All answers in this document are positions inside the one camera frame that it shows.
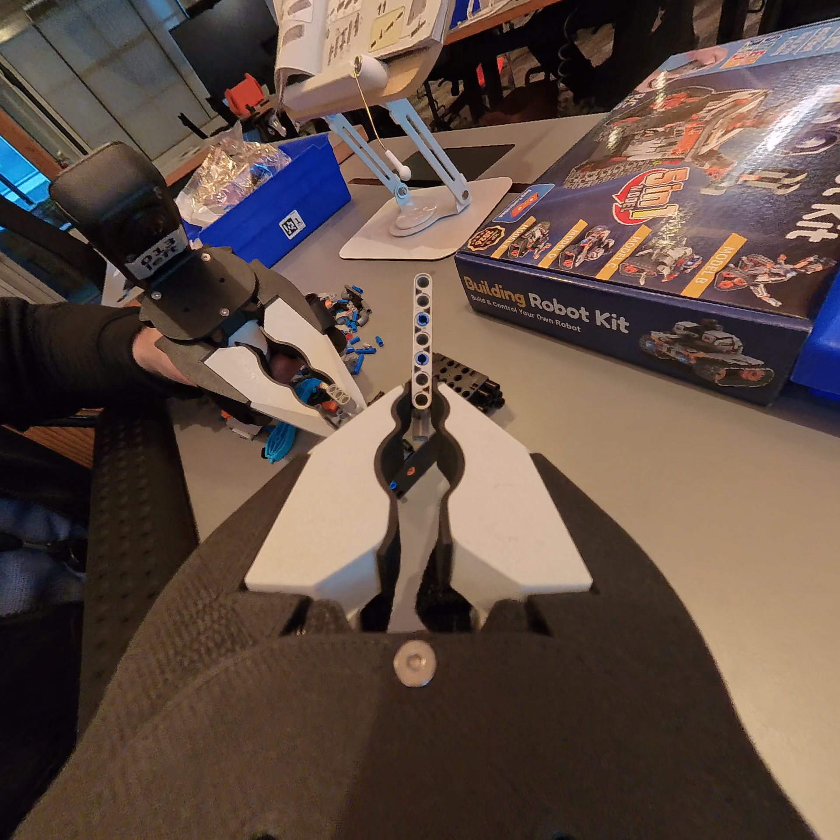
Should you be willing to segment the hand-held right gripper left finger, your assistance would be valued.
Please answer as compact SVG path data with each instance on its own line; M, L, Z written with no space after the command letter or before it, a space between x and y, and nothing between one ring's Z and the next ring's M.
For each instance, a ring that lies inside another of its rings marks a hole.
M389 625L400 573L397 503L408 385L398 386L304 457L254 562L250 592L335 601L367 632Z

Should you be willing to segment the person's left hand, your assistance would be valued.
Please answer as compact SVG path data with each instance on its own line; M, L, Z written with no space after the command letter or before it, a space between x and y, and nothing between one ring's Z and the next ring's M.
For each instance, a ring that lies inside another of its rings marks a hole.
M157 345L162 333L152 327L142 327L133 338L132 355L136 364L147 373L180 385L194 386Z

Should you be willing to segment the white book stand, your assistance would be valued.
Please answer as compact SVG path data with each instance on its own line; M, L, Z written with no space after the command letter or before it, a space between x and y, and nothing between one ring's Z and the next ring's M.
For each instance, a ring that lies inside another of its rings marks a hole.
M510 192L507 176L468 182L406 98L430 70L442 44L382 61L357 48L330 69L322 44L278 41L276 92L292 119L324 119L329 128L392 195L341 248L342 259L435 260L453 255ZM441 185L412 190L408 167L392 152L375 151L344 115L354 105L382 104L404 130Z

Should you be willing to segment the light blue separator tool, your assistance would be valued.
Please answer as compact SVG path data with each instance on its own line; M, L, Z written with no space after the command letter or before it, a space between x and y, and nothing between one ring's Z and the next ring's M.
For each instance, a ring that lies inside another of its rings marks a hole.
M289 423L278 423L269 430L261 456L267 463L278 465L304 451L309 438L308 433Z

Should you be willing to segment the black and grey block model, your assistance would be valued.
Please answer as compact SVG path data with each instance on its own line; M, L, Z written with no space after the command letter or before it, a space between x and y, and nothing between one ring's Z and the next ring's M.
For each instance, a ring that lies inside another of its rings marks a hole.
M494 413L505 405L506 400L498 383L447 355L433 353L433 375L436 383L449 386L484 414ZM391 483L397 499L403 498L435 462L437 435L432 434L422 444L404 439L403 450L403 466Z

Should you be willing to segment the blue robot kit box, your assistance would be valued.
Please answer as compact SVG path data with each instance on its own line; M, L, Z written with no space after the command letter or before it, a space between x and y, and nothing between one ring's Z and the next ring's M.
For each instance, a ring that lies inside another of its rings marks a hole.
M769 405L838 277L838 129L838 18L672 56L469 237L469 305Z

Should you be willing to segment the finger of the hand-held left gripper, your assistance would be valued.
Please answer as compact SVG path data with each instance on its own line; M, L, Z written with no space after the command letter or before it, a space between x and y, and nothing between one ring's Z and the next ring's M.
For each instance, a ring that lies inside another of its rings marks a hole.
M268 358L270 343L295 351L316 378L326 384L336 384L349 393L357 405L354 414L366 408L360 387L341 361L330 337L283 297L276 298L265 308L262 325L255 320L247 321L229 339L231 348L246 344L256 349L261 363Z
M338 430L316 407L303 402L289 385L278 383L264 370L256 349L243 344L211 352L203 364L241 394L257 411L278 421L327 437Z

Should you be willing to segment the blue shirt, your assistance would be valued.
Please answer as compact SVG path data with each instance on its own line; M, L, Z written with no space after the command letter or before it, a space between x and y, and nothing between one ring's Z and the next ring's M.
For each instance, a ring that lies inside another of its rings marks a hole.
M34 502L1 500L1 616L80 603L88 530Z

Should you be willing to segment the black dimpled pad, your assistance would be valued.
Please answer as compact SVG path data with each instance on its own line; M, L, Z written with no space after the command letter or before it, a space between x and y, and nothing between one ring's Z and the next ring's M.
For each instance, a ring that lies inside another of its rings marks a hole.
M133 635L198 544L166 402L104 409L94 438L79 736Z

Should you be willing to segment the grey perforated thin beam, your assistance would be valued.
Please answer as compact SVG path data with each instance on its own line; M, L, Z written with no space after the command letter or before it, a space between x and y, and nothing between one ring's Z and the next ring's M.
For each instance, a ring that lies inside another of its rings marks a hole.
M418 411L427 410L432 402L432 296L432 277L425 272L417 274L413 279L411 395L413 407ZM425 329L420 329L415 324L415 316L419 312L426 312L430 316L430 323ZM418 367L415 365L414 358L418 352L429 354L431 362L428 366Z

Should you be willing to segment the instruction booklet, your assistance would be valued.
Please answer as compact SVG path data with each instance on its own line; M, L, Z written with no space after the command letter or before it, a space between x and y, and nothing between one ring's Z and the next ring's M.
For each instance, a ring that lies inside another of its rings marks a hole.
M446 1L279 1L276 70L313 76L340 60L385 60L442 44Z

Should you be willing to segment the person's left forearm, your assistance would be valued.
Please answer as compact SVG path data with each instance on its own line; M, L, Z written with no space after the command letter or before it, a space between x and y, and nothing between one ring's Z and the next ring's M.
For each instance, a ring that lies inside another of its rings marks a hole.
M1 300L1 422L28 427L82 408L131 405L189 390L133 357L129 308Z

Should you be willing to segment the clear plastic bag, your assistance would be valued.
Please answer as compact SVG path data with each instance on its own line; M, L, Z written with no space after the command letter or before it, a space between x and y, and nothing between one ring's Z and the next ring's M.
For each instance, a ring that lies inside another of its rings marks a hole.
M291 157L270 143L247 141L239 124L216 136L175 203L185 223L203 229L282 172Z

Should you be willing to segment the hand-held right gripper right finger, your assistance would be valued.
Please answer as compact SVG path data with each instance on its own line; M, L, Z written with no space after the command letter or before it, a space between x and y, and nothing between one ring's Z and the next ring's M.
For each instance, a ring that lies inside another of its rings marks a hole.
M437 572L483 624L499 602L588 592L593 579L532 454L448 385L433 404L437 467L448 483Z

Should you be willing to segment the blue storage bin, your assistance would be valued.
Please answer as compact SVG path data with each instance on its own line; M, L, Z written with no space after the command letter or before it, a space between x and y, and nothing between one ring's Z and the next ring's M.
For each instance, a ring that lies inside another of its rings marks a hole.
M273 267L351 200L327 133L282 143L290 163L204 229L185 231L203 245Z
M791 382L816 396L839 401L839 277L828 291L811 335L791 374Z

